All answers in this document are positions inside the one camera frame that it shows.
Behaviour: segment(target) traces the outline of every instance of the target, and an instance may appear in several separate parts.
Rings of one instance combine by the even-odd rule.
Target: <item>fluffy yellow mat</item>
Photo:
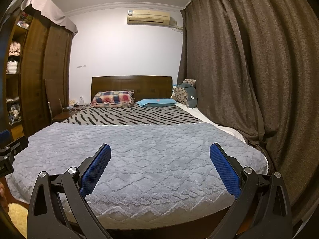
[[[9,204],[8,214],[15,227],[25,238],[27,238],[28,210],[19,204],[11,203]]]

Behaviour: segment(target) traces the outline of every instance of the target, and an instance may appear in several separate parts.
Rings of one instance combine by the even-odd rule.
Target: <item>metal screw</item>
[[[247,174],[252,174],[253,170],[251,168],[249,168],[249,167],[245,167],[244,172],[247,173]]]
[[[46,172],[40,172],[39,177],[40,177],[40,178],[43,178],[43,177],[46,176],[46,175],[47,175]]]
[[[280,178],[280,177],[281,177],[281,174],[280,174],[279,172],[275,172],[275,176],[276,176],[277,178]]]
[[[73,174],[73,173],[75,173],[76,171],[77,171],[77,169],[76,169],[75,167],[71,167],[71,168],[69,168],[68,173]]]

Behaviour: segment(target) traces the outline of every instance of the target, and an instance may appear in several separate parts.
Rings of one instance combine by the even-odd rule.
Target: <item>white wall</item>
[[[90,102],[93,76],[163,75],[172,76],[176,83],[182,33],[162,26],[128,25],[128,9],[106,9],[70,17],[79,30],[71,48],[70,100],[78,102],[83,96],[85,103]],[[169,13],[178,26],[183,26],[179,12]]]

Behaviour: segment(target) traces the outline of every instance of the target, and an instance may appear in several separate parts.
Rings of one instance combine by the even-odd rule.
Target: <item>chair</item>
[[[51,123],[62,122],[71,117],[75,112],[64,112],[61,99],[56,92],[56,83],[52,79],[45,79],[45,91],[47,94],[47,104],[51,114]]]

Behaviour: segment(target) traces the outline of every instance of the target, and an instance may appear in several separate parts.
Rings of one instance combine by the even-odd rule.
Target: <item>hand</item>
[[[7,202],[7,199],[5,197],[4,192],[5,192],[4,191],[4,186],[0,182],[0,205],[4,209],[4,211],[6,211],[8,213],[9,212],[9,207],[8,207],[8,202]]]

